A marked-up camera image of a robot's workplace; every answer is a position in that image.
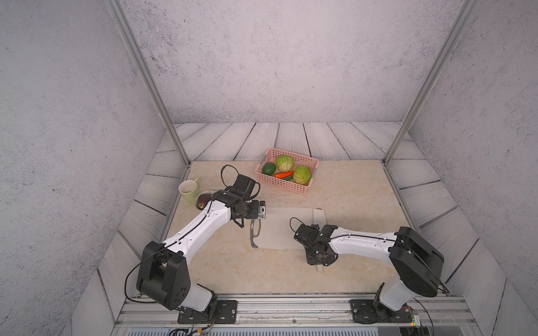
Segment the white cutting board grey rim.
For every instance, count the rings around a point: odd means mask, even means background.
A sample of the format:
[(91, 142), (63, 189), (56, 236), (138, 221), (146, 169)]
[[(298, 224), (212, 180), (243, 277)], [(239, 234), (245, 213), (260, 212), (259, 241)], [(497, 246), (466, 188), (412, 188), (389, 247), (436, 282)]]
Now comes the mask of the white cutting board grey rim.
[(301, 222), (313, 224), (314, 208), (267, 207), (266, 218), (250, 226), (250, 242), (255, 249), (301, 250), (303, 246), (294, 239), (294, 231)]

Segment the white plastic knife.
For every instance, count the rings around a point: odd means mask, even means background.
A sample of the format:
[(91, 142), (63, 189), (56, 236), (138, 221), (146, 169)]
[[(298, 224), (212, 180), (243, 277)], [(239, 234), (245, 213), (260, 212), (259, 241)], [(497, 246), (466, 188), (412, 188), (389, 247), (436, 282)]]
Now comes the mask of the white plastic knife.
[(319, 235), (315, 240), (314, 245), (316, 246), (314, 256), (312, 257), (312, 263), (315, 265), (316, 270), (320, 273), (324, 271), (324, 262), (326, 255), (326, 246), (324, 245), (323, 238), (321, 238), (322, 229), (326, 225), (326, 215), (323, 209), (314, 209), (312, 210), (313, 224), (319, 225)]

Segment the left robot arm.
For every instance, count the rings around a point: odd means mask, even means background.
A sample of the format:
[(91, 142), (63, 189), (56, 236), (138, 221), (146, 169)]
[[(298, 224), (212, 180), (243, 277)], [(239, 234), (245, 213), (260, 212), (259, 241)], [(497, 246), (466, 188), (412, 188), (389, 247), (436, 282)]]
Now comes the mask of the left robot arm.
[(223, 225), (265, 218), (265, 202), (256, 199), (259, 182), (239, 174), (232, 186), (211, 195), (205, 208), (189, 224), (162, 243), (148, 243), (142, 254), (136, 289), (169, 310), (191, 309), (206, 317), (217, 309), (217, 294), (191, 281), (193, 257)]

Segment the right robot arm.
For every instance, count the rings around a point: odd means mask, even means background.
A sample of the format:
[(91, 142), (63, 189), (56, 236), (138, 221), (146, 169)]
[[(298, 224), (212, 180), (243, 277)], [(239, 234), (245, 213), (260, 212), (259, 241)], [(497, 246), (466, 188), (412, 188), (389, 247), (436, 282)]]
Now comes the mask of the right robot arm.
[(300, 225), (294, 239), (305, 249), (309, 265), (330, 266), (339, 256), (354, 255), (391, 264), (396, 277), (378, 290), (375, 301), (392, 312), (411, 298), (434, 298), (443, 286), (444, 256), (409, 227), (397, 232), (357, 232), (336, 225)]

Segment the dark bowl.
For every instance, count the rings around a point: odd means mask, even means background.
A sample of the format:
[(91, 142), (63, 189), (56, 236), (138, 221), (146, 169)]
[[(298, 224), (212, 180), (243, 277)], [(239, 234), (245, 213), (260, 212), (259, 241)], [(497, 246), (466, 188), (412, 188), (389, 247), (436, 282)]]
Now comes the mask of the dark bowl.
[(204, 210), (204, 208), (206, 208), (210, 203), (214, 193), (214, 190), (206, 190), (201, 192), (195, 199), (196, 208), (199, 210)]

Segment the green avocado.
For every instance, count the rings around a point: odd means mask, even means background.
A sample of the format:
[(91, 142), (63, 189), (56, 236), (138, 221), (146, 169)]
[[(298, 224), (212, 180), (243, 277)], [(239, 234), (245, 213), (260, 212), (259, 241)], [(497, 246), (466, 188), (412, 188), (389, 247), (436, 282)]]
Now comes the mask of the green avocado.
[(277, 167), (275, 165), (275, 163), (273, 162), (267, 162), (263, 167), (262, 167), (262, 173), (264, 175), (269, 175), (269, 176), (273, 176), (274, 173), (276, 172), (277, 170)]

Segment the orange carrot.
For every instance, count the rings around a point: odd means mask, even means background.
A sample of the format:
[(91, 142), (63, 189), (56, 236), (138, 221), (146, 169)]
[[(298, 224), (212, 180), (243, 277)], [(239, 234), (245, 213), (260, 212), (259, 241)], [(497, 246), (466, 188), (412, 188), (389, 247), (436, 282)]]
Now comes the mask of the orange carrot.
[(294, 171), (289, 171), (289, 172), (278, 172), (274, 174), (273, 176), (277, 179), (284, 179), (288, 181), (293, 178), (293, 175), (294, 175)]

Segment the left green cabbage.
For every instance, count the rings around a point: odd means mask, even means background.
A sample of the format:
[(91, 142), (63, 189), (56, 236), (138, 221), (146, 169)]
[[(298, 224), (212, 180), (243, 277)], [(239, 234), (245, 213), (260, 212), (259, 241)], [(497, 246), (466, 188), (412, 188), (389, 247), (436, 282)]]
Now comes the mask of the left green cabbage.
[(289, 172), (294, 170), (294, 158), (290, 155), (280, 155), (276, 161), (275, 165), (280, 172)]

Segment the green cabbage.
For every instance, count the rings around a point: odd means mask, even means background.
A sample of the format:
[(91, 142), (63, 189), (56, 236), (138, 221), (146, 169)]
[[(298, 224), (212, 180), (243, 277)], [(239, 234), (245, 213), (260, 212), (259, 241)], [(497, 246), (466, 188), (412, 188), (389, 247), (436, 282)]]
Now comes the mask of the green cabbage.
[(295, 183), (298, 183), (299, 185), (302, 185), (302, 186), (307, 186), (310, 183), (311, 179), (312, 179), (312, 172), (307, 166), (299, 165), (294, 170), (293, 180)]
[(276, 161), (275, 165), (280, 172), (289, 172), (294, 170), (294, 158), (290, 155), (280, 155)]

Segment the pink plastic basket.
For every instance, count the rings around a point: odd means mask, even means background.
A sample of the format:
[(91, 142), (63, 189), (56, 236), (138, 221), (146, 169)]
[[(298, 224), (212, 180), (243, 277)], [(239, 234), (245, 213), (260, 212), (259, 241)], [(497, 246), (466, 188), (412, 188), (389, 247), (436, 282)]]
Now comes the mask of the pink plastic basket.
[(269, 148), (255, 172), (261, 183), (305, 195), (312, 186), (318, 166), (318, 159)]

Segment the light green mug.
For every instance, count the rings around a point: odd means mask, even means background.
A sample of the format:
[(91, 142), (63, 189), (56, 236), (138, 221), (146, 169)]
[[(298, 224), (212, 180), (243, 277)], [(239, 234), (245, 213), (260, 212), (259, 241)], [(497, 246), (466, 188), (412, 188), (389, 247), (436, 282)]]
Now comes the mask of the light green mug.
[(200, 179), (195, 178), (181, 182), (178, 191), (188, 203), (195, 204), (200, 194)]

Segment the right green cabbage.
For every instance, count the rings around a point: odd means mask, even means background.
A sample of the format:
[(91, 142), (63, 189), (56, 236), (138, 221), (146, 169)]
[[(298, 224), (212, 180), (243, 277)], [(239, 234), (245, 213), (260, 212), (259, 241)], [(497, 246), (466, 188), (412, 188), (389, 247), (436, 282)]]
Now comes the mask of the right green cabbage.
[(310, 183), (311, 179), (312, 179), (312, 172), (307, 166), (299, 165), (294, 170), (293, 180), (295, 183), (298, 183), (299, 185), (302, 185), (302, 186), (307, 186)]

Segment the aluminium mounting rail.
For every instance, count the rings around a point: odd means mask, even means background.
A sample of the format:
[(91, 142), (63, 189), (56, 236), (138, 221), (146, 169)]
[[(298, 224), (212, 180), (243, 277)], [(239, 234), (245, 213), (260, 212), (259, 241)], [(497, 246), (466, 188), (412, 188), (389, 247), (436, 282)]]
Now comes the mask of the aluminium mounting rail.
[(461, 297), (409, 301), (410, 322), (354, 322), (353, 300), (367, 294), (254, 295), (228, 294), (237, 302), (234, 324), (201, 324), (205, 335), (480, 335)]

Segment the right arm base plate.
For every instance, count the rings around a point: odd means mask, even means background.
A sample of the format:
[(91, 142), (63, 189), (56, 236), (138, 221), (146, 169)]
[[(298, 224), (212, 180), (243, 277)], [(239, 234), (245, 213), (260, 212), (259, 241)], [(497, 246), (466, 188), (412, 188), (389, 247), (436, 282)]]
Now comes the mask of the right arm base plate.
[(411, 323), (413, 315), (409, 308), (393, 311), (377, 299), (350, 301), (353, 321), (361, 324), (374, 323)]

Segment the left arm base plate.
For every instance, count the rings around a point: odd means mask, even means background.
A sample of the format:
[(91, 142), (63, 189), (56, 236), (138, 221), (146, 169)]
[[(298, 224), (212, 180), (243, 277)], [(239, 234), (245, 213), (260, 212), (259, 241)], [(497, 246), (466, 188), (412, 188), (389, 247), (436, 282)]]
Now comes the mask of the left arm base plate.
[(238, 301), (213, 300), (201, 312), (187, 307), (179, 308), (178, 324), (234, 324), (237, 318)]

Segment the left metal frame post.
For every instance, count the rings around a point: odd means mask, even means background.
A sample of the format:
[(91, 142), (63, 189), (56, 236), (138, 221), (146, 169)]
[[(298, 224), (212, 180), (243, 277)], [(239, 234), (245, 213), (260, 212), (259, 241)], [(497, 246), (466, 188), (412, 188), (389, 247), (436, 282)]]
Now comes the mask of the left metal frame post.
[(145, 88), (147, 89), (152, 102), (156, 108), (156, 111), (163, 122), (163, 125), (171, 138), (172, 144), (179, 153), (179, 157), (182, 162), (190, 167), (191, 160), (189, 159), (182, 142), (177, 135), (177, 131), (172, 123), (172, 119), (168, 113), (168, 110), (165, 106), (163, 98), (158, 91), (156, 83), (151, 75), (149, 67), (144, 59), (144, 56), (140, 50), (140, 47), (136, 41), (133, 30), (127, 20), (126, 14), (122, 8), (120, 1), (118, 0), (106, 0), (105, 4), (107, 5), (114, 22), (119, 30), (119, 33), (123, 39), (124, 44), (126, 45), (127, 51), (132, 58), (134, 65), (137, 68), (137, 71), (144, 83)]

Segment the metal frame post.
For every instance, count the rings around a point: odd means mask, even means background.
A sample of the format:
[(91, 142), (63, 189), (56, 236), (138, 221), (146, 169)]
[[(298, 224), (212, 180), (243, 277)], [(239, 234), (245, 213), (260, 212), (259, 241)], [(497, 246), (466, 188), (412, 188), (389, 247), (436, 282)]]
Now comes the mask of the metal frame post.
[(476, 5), (479, 1), (477, 0), (466, 0), (463, 1), (462, 8), (459, 14), (455, 18), (455, 22), (452, 25), (451, 29), (448, 32), (447, 37), (442, 43), (437, 56), (435, 57), (430, 70), (428, 71), (423, 84), (421, 85), (415, 99), (413, 100), (409, 110), (404, 116), (400, 128), (395, 135), (391, 146), (384, 159), (382, 160), (384, 167), (389, 168), (390, 162), (395, 158), (397, 151), (401, 143), (404, 140), (406, 133), (410, 130), (413, 122), (418, 116), (420, 109), (425, 103), (429, 93), (437, 82), (438, 77), (440, 76), (445, 63), (447, 62), (449, 56), (451, 55), (453, 49), (458, 43), (462, 33), (465, 30), (466, 25), (468, 24), (470, 18), (472, 17)]
[(191, 160), (189, 159), (182, 142), (177, 135), (177, 131), (172, 123), (172, 119), (168, 113), (168, 110), (165, 106), (163, 98), (158, 91), (156, 83), (151, 75), (149, 67), (144, 59), (144, 56), (140, 50), (140, 47), (136, 41), (133, 30), (127, 20), (126, 14), (122, 8), (120, 1), (118, 0), (106, 0), (105, 4), (107, 5), (114, 22), (119, 30), (119, 33), (123, 39), (124, 44), (126, 45), (127, 51), (132, 58), (134, 65), (137, 68), (137, 71), (144, 83), (145, 88), (147, 89), (152, 102), (156, 108), (156, 111), (163, 122), (163, 125), (171, 138), (172, 144), (179, 153), (179, 157), (182, 162), (190, 167)]

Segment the right metal frame post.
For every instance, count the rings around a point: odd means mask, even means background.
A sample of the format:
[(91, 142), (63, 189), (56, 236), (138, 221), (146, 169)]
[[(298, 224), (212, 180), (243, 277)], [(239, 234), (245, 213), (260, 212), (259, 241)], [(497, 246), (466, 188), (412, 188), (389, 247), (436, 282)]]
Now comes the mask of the right metal frame post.
[(384, 167), (389, 168), (390, 162), (395, 158), (397, 151), (401, 143), (404, 140), (406, 133), (410, 130), (413, 122), (418, 116), (420, 109), (425, 103), (429, 93), (437, 82), (438, 77), (440, 76), (445, 63), (447, 62), (449, 56), (451, 55), (453, 49), (458, 43), (462, 33), (465, 30), (466, 25), (468, 24), (470, 18), (472, 17), (476, 5), (479, 1), (477, 0), (466, 0), (463, 1), (462, 8), (459, 14), (455, 18), (455, 22), (452, 25), (451, 29), (448, 32), (447, 37), (442, 43), (437, 56), (435, 57), (430, 70), (428, 71), (423, 84), (421, 85), (415, 99), (413, 100), (409, 110), (404, 116), (400, 128), (395, 135), (391, 146), (384, 159), (382, 160)]

